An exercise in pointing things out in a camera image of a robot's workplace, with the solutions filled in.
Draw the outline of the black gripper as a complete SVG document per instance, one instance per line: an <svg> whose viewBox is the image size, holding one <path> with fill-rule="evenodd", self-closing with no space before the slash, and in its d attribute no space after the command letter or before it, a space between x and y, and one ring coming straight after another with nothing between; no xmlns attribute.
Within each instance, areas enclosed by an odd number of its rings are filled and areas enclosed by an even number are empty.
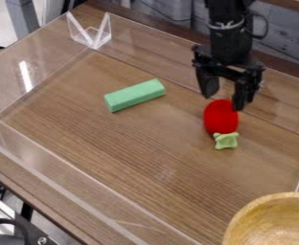
<svg viewBox="0 0 299 245"><path fill-rule="evenodd" d="M265 65L253 56L245 55L237 60L225 61L211 55L209 46L194 45L193 65L201 93L210 99L219 91L219 78L234 81L233 110L242 111L254 101L260 90Z"/></svg>

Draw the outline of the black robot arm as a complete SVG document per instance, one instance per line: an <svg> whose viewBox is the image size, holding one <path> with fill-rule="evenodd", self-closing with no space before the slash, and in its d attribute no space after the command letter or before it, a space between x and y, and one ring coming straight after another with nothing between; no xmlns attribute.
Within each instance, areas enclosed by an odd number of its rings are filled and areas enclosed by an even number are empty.
<svg viewBox="0 0 299 245"><path fill-rule="evenodd" d="M210 99L221 90L219 78L233 81L233 110L242 111L254 101L262 84L265 65L254 59L252 51L254 39L262 39L268 30L262 35L254 33L254 18L261 16L252 11L256 0L203 1L211 44L193 46L199 90Z"/></svg>

